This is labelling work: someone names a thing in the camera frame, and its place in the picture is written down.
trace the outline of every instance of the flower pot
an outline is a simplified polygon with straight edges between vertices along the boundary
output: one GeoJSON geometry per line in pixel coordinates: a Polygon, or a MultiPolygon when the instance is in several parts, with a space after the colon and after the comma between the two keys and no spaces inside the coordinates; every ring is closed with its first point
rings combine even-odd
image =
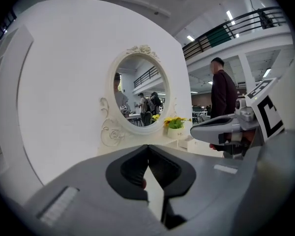
{"type": "Polygon", "coordinates": [[[174,140],[181,139],[183,137],[183,128],[168,128],[167,136],[174,140]]]}

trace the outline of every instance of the dark maroon shirt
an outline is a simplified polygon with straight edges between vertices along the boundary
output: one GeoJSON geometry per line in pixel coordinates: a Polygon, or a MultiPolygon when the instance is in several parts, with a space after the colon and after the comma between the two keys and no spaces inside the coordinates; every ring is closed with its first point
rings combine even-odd
{"type": "Polygon", "coordinates": [[[234,82],[224,70],[219,70],[213,76],[211,118],[233,114],[236,100],[237,89],[234,82]]]}

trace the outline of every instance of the metal railing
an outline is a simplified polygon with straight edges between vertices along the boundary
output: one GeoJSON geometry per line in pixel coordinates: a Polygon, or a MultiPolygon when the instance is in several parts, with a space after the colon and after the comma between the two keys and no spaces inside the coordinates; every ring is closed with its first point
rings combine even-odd
{"type": "Polygon", "coordinates": [[[139,85],[142,85],[143,82],[150,80],[153,76],[157,75],[158,73],[159,72],[157,68],[153,66],[134,81],[134,88],[138,87],[139,85]]]}
{"type": "Polygon", "coordinates": [[[197,37],[182,48],[183,54],[187,60],[214,46],[237,38],[243,33],[251,33],[256,29],[277,27],[283,23],[286,23],[286,21],[280,7],[258,9],[233,18],[197,37]]]}

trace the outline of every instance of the oval mirror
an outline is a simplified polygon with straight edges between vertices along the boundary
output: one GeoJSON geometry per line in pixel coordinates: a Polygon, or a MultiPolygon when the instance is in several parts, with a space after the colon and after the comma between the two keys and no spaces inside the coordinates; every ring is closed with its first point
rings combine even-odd
{"type": "Polygon", "coordinates": [[[139,127],[152,125],[166,102],[160,70],[142,56],[123,60],[114,78],[114,94],[121,114],[139,127]]]}

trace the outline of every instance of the white column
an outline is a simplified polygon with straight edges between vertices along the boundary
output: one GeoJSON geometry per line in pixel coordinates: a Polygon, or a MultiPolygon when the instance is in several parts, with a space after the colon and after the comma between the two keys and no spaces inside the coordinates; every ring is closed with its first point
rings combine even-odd
{"type": "Polygon", "coordinates": [[[255,78],[252,76],[251,69],[248,63],[248,59],[245,53],[241,53],[238,55],[242,70],[244,72],[247,93],[256,87],[255,78]]]}

